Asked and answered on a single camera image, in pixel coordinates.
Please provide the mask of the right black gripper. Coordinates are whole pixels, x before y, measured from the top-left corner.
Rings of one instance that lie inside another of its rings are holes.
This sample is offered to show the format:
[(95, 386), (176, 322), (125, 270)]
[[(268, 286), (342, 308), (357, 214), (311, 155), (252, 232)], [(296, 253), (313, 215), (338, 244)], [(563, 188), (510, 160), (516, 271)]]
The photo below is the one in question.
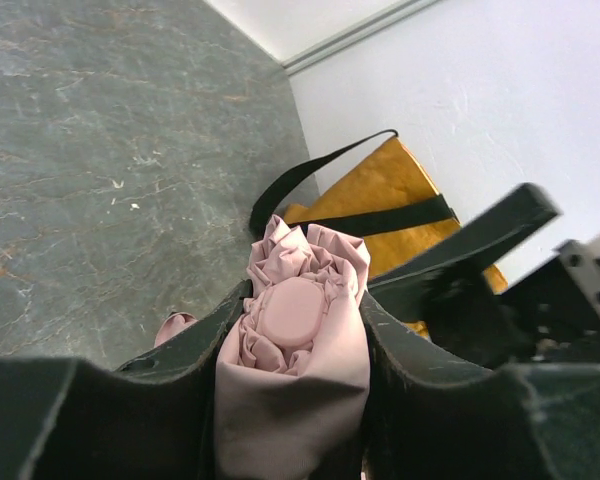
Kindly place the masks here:
[[(450, 237), (371, 282), (369, 294), (399, 320), (458, 295), (484, 271), (560, 215), (549, 195), (522, 183)], [(575, 240), (509, 287), (501, 301), (538, 350), (600, 333), (600, 256)]]

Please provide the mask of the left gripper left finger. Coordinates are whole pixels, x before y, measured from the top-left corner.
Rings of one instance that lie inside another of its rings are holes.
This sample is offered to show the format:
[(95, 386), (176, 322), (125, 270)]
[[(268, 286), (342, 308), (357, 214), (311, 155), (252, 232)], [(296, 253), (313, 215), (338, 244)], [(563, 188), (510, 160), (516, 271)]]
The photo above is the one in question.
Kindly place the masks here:
[(215, 362), (251, 291), (116, 370), (0, 358), (0, 479), (213, 478)]

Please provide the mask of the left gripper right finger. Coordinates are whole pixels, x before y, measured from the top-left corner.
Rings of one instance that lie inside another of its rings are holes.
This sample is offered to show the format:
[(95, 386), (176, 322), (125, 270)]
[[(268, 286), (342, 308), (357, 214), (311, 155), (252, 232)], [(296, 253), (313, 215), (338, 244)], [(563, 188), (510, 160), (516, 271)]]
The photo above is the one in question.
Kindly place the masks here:
[(600, 364), (488, 370), (365, 296), (371, 479), (600, 479)]

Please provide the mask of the pink folding umbrella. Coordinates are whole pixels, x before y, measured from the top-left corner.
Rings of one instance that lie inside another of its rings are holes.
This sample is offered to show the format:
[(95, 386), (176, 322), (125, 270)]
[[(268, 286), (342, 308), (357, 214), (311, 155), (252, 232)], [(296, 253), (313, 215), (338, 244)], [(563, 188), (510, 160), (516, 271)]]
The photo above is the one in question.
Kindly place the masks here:
[(369, 264), (361, 238), (270, 218), (216, 360), (220, 478), (306, 479), (356, 437), (370, 390), (359, 311)]

